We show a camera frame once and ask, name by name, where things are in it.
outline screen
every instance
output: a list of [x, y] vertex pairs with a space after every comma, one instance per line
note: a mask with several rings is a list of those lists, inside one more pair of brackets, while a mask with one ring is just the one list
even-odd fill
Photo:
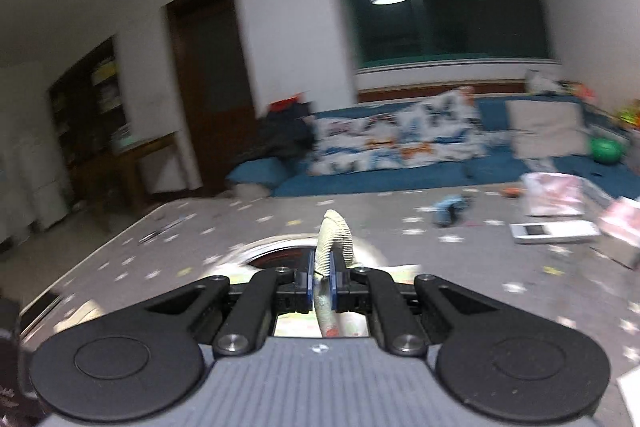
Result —
[[542, 225], [527, 225], [524, 229], [527, 235], [549, 235]]

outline red object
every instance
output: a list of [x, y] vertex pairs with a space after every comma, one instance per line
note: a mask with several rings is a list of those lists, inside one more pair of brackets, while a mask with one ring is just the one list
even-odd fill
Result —
[[300, 101], [300, 95], [292, 96], [291, 98], [285, 98], [284, 100], [278, 100], [277, 102], [273, 102], [269, 105], [270, 111], [284, 111], [289, 108], [292, 104]]
[[589, 89], [584, 84], [580, 84], [578, 87], [575, 96], [580, 98], [583, 102], [590, 103], [591, 105], [595, 105], [596, 103], [596, 94], [593, 89]]

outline blue cushion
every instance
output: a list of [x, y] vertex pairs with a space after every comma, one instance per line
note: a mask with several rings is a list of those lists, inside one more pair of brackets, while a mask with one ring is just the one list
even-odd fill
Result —
[[298, 174], [276, 188], [273, 196], [358, 194], [473, 184], [475, 183], [466, 177], [462, 162], [442, 162], [415, 169], [349, 172], [328, 176]]
[[226, 179], [234, 183], [257, 183], [275, 188], [290, 176], [290, 171], [277, 158], [261, 158], [240, 164]]
[[588, 156], [562, 156], [554, 158], [554, 164], [560, 172], [587, 178], [613, 198], [640, 196], [640, 176], [622, 163], [601, 165]]
[[529, 172], [522, 160], [513, 157], [508, 145], [493, 147], [488, 156], [468, 160], [466, 165], [474, 185], [514, 182]]

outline beige cushion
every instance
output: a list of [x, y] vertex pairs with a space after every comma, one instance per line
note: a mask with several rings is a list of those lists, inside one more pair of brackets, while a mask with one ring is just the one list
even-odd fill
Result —
[[506, 104], [516, 158], [589, 153], [588, 136], [577, 103], [510, 100]]

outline green ball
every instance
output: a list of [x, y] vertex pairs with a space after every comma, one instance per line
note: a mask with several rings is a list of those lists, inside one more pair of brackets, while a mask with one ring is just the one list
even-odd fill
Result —
[[620, 161], [623, 147], [620, 143], [606, 138], [591, 139], [591, 155], [593, 160], [603, 165], [613, 165]]

